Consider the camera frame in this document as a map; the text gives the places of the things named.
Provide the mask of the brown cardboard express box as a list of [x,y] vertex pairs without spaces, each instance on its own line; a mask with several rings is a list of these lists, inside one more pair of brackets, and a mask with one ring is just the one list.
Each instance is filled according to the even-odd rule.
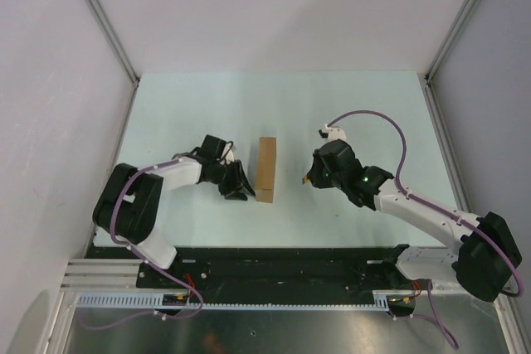
[[260,137],[255,180],[256,200],[272,203],[275,190],[276,138]]

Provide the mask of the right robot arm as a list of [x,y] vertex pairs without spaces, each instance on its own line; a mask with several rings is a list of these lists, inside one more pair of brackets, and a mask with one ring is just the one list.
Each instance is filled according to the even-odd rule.
[[404,249],[382,268],[384,282],[401,289],[414,279],[458,283],[485,302],[505,294],[522,262],[505,219],[434,204],[404,193],[397,178],[380,167],[364,167],[341,139],[314,150],[306,181],[318,189],[337,188],[351,203],[394,216],[439,241],[440,248]]

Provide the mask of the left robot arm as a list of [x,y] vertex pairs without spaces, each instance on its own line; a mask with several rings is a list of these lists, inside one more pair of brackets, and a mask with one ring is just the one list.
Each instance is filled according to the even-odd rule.
[[217,186],[226,200],[245,201],[255,192],[234,144],[206,135],[202,145],[170,160],[137,168],[116,165],[92,213],[92,221],[143,261],[155,265],[154,277],[172,288],[182,281],[183,267],[175,262],[176,248],[155,227],[160,198],[165,192],[203,182]]

